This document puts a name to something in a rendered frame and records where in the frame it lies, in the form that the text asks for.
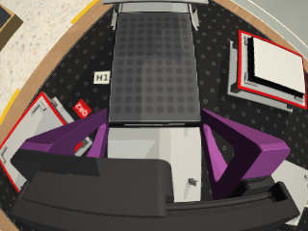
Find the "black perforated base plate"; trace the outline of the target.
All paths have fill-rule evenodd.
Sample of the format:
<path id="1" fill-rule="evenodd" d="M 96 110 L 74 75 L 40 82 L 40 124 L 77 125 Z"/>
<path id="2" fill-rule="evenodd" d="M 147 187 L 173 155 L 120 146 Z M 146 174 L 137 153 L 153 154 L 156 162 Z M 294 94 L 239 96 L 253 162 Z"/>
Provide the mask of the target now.
<path id="1" fill-rule="evenodd" d="M 199 28 L 194 40 L 202 109 L 283 140 L 291 149 L 285 160 L 308 170 L 308 72 L 304 69 L 307 110 L 296 108 L 290 113 L 226 94 L 229 41 L 237 38 L 239 30 L 273 40 L 216 1 L 208 2 L 208 6 L 195 4 Z M 81 118 L 73 107 L 81 99 L 91 109 L 87 116 L 107 108 L 109 84 L 94 84 L 94 74 L 111 69 L 115 35 L 111 26 L 114 6 L 105 11 L 66 52 L 24 113 L 42 91 L 50 99 L 57 97 L 75 121 Z M 234 147 L 214 130 L 211 129 L 211 132 L 228 165 L 234 156 Z M 200 201 L 213 200 L 203 150 L 201 141 Z M 17 190 L 0 164 L 0 209 L 19 231 L 38 231 L 8 214 L 17 195 Z"/>

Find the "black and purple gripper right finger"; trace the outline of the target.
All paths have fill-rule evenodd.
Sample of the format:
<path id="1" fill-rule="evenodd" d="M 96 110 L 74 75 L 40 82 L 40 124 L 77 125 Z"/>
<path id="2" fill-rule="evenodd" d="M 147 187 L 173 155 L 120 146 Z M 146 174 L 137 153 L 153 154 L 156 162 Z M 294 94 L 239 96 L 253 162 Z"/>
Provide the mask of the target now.
<path id="1" fill-rule="evenodd" d="M 248 178 L 272 175 L 291 152 L 281 139 L 202 109 L 200 136 L 214 199 L 227 198 Z M 212 128 L 234 147 L 227 165 L 220 154 Z"/>

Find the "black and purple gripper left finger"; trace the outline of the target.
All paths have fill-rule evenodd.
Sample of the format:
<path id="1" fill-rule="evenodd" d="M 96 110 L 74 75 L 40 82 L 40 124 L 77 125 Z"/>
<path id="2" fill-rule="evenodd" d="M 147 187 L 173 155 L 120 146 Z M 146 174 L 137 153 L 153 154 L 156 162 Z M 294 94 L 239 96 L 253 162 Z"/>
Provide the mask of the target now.
<path id="1" fill-rule="evenodd" d="M 26 139 L 19 148 L 75 156 L 76 145 L 98 127 L 96 137 L 86 157 L 104 158 L 110 130 L 109 121 L 107 120 L 107 108 Z"/>

